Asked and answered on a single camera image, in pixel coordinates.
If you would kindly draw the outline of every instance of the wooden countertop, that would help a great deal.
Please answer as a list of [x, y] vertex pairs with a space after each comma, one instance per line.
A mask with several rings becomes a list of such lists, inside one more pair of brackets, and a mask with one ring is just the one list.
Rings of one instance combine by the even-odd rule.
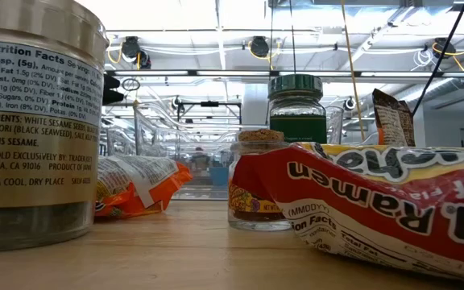
[[291, 231], [229, 228], [223, 201], [173, 201], [70, 242], [0, 252], [0, 290], [422, 288], [464, 286], [321, 253]]

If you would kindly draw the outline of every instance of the green lid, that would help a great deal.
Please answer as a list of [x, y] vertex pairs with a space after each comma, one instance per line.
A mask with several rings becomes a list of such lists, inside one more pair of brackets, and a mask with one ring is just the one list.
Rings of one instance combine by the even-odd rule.
[[323, 86], [319, 77], [306, 74], [291, 74], [277, 77], [270, 81], [268, 86], [269, 98], [284, 94], [305, 93], [316, 98], [323, 97]]

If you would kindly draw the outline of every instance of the ramen package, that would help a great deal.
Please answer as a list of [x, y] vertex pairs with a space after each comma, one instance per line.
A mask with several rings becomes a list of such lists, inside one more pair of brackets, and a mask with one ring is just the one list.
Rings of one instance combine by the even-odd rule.
[[169, 158], [114, 155], [99, 159], [96, 217], [131, 218], [158, 213], [193, 177]]
[[293, 144], [243, 155], [233, 179], [319, 250], [464, 280], [463, 149]]
[[374, 89], [372, 96], [379, 145], [415, 146], [412, 114], [406, 102], [378, 89]]

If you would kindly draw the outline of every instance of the small glass jar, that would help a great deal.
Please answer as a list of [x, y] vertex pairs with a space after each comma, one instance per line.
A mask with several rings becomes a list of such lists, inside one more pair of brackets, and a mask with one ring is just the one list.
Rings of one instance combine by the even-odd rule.
[[293, 74], [269, 84], [270, 129], [283, 132], [284, 141], [327, 143], [323, 89], [319, 77]]
[[241, 230], [276, 231], [288, 230], [291, 224], [286, 220], [279, 207], [272, 201], [265, 200], [255, 193], [250, 193], [238, 186], [240, 178], [251, 176], [235, 174], [242, 155], [263, 154], [270, 150], [284, 148], [284, 142], [239, 142], [232, 146], [234, 162], [229, 166], [229, 224]]

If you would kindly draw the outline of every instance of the green jar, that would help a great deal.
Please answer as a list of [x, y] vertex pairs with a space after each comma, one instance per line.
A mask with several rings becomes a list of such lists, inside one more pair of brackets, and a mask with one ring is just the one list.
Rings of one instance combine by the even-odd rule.
[[292, 74], [277, 77], [269, 87], [270, 129], [284, 133], [286, 142], [327, 143], [323, 87], [319, 77]]

